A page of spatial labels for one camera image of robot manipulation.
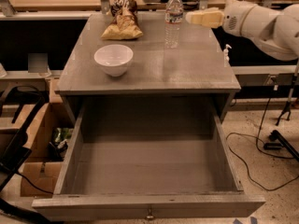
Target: white bowl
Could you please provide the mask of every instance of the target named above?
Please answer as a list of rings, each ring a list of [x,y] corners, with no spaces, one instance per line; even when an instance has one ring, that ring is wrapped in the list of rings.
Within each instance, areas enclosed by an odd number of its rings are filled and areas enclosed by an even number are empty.
[[[133,51],[124,45],[108,45],[94,53],[95,61],[108,75],[119,77],[132,63]]]

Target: bottle label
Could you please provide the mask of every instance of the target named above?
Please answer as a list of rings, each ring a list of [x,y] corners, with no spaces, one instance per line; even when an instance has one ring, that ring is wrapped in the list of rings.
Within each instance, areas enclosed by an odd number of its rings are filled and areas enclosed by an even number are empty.
[[[182,12],[166,12],[165,13],[165,21],[171,24],[178,24],[183,21],[183,13]]]

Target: black office chair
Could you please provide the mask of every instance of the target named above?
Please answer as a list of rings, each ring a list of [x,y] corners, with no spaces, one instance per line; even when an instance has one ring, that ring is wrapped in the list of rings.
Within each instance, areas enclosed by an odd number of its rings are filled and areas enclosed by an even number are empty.
[[[25,104],[34,103],[35,106],[20,128],[0,129],[0,191],[6,186],[12,176],[19,173],[19,168],[31,154],[31,149],[23,146],[28,139],[26,131],[38,110],[46,103],[44,95],[36,87],[29,85],[9,85],[0,98],[0,116],[3,105],[15,97],[17,97],[15,103],[20,105],[16,115],[20,113],[22,106]],[[9,216],[25,222],[38,224],[50,223],[40,214],[13,206],[1,198],[0,210]]]

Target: drawer knob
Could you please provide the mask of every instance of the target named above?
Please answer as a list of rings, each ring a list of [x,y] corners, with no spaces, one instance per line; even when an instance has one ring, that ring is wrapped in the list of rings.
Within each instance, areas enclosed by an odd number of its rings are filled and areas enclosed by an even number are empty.
[[[154,220],[154,219],[155,219],[155,216],[151,213],[151,208],[150,208],[149,213],[146,216],[146,220],[151,221],[151,220]]]

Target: plastic water bottle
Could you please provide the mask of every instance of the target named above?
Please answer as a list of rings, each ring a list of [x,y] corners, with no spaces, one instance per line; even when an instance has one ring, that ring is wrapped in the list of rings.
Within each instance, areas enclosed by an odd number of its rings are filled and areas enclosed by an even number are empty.
[[[184,6],[181,0],[169,0],[165,12],[165,48],[178,47],[179,27],[183,21]]]

